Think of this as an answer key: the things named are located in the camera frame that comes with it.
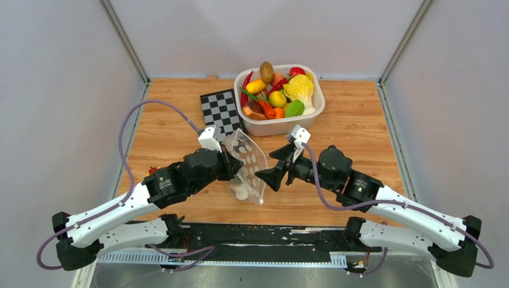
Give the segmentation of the clear dotted zip bag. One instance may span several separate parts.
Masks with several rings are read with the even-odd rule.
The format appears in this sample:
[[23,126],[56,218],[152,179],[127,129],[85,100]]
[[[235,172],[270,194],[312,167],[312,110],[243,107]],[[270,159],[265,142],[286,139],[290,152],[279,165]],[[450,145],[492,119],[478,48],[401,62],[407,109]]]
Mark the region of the clear dotted zip bag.
[[247,200],[240,201],[248,201],[260,206],[263,205],[266,184],[255,176],[255,172],[268,168],[267,158],[263,150],[240,129],[228,135],[223,143],[227,151],[244,164],[235,175],[235,178],[226,184],[230,196],[237,200],[232,189],[233,186],[246,184],[249,186],[249,197]]

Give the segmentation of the white grey mushroom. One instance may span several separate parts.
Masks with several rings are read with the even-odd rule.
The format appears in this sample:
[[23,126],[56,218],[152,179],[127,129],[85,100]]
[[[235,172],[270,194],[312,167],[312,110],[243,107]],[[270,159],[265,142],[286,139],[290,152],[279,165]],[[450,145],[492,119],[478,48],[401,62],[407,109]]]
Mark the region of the white grey mushroom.
[[247,200],[249,197],[249,186],[246,184],[234,185],[233,191],[238,200]]

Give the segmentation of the light green leaf vegetable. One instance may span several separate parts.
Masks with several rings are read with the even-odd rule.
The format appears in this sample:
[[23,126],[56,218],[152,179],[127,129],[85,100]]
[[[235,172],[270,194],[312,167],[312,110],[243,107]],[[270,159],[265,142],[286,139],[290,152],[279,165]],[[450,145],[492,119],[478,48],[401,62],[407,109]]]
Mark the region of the light green leaf vegetable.
[[284,108],[285,118],[301,116],[305,111],[305,105],[300,100],[294,100],[286,105]]

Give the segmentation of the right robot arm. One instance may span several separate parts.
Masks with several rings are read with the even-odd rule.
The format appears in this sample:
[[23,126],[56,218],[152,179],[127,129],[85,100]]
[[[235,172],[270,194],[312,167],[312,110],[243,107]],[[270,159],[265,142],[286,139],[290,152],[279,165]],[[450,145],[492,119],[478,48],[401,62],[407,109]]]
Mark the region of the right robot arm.
[[343,242],[350,250],[387,247],[427,256],[443,270],[460,277],[471,277],[477,265],[482,222],[474,216],[452,217],[420,205],[395,192],[381,181],[356,171],[352,160],[334,145],[319,158],[294,156],[297,147],[288,144],[270,153],[278,163],[255,175],[278,191],[283,177],[290,185],[294,179],[318,185],[333,192],[341,210],[371,213],[400,225],[384,226],[362,217],[351,217],[343,231]]

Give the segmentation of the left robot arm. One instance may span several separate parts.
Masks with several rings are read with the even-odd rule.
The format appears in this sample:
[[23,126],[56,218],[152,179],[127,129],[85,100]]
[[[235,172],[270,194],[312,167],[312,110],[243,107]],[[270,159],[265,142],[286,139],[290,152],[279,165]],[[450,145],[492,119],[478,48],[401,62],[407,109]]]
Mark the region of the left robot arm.
[[182,161],[155,169],[131,193],[81,214],[59,212],[52,217],[56,253],[65,271],[83,268],[111,251],[136,245],[179,247],[184,240],[182,218],[164,214],[132,224],[141,215],[183,202],[214,181],[230,181],[243,162],[222,149],[200,148]]

